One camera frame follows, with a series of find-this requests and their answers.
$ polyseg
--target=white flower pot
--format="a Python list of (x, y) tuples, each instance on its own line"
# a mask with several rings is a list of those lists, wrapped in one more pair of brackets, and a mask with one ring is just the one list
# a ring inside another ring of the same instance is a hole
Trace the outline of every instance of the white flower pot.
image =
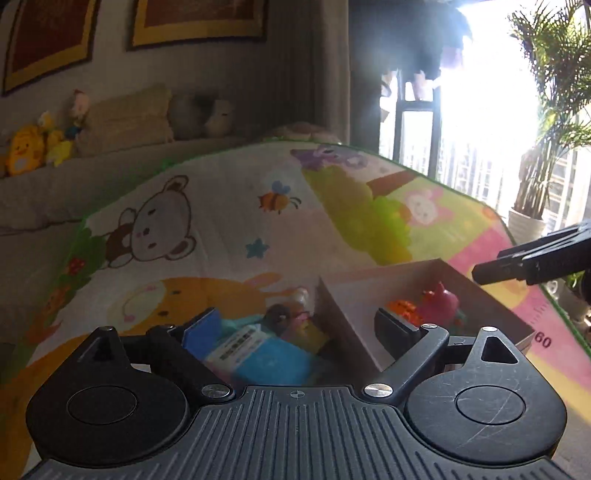
[(515, 242), (520, 245), (540, 238), (544, 231), (545, 222), (510, 209), (508, 227)]
[(579, 327), (578, 323), (582, 322), (585, 315), (589, 311), (589, 305), (586, 301), (578, 298), (564, 283), (560, 281), (558, 285), (558, 305), (566, 313), (569, 314), (570, 319)]

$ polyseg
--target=screw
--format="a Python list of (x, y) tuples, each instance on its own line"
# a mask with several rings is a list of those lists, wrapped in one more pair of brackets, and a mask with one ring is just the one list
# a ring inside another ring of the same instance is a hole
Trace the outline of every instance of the screw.
[(230, 389), (226, 385), (214, 383), (211, 385), (205, 385), (201, 389), (201, 393), (207, 398), (224, 398), (230, 394)]
[(363, 389), (366, 395), (370, 397), (384, 398), (392, 395), (392, 387), (384, 383), (372, 383)]

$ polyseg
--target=cardboard tray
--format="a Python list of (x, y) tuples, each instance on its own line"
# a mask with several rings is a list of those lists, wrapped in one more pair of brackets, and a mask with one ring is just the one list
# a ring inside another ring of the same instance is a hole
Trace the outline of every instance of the cardboard tray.
[(467, 335), (494, 326), (522, 352), (527, 351), (534, 330), (441, 259), (322, 276), (315, 319), (338, 341), (352, 373), (370, 380), (394, 361), (374, 334), (378, 308), (393, 300), (419, 304), (423, 291), (432, 290), (439, 281), (460, 300), (460, 309), (468, 318)]

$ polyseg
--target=picture frame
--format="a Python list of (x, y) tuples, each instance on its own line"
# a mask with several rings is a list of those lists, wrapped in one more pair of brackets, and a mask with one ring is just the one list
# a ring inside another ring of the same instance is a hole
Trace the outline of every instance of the picture frame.
[(136, 0), (129, 49), (266, 38), (267, 0)]
[(2, 94), (91, 61), (100, 0), (21, 0), (12, 23)]

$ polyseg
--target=yellow plush toy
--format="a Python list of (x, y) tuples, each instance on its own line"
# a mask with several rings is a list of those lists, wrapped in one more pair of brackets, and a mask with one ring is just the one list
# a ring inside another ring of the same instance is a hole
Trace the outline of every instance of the yellow plush toy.
[(45, 141), (41, 130), (36, 125), (21, 128), (12, 137), (7, 159), (9, 175), (20, 175), (33, 171), (43, 165)]
[(59, 167), (72, 156), (73, 145), (74, 142), (71, 142), (70, 140), (59, 142), (55, 147), (47, 152), (46, 162), (48, 164), (53, 163), (54, 167)]
[(58, 143), (63, 142), (66, 138), (64, 132), (56, 128), (56, 123), (53, 121), (51, 113), (43, 112), (37, 121), (37, 125), (46, 137), (46, 151), (50, 152)]

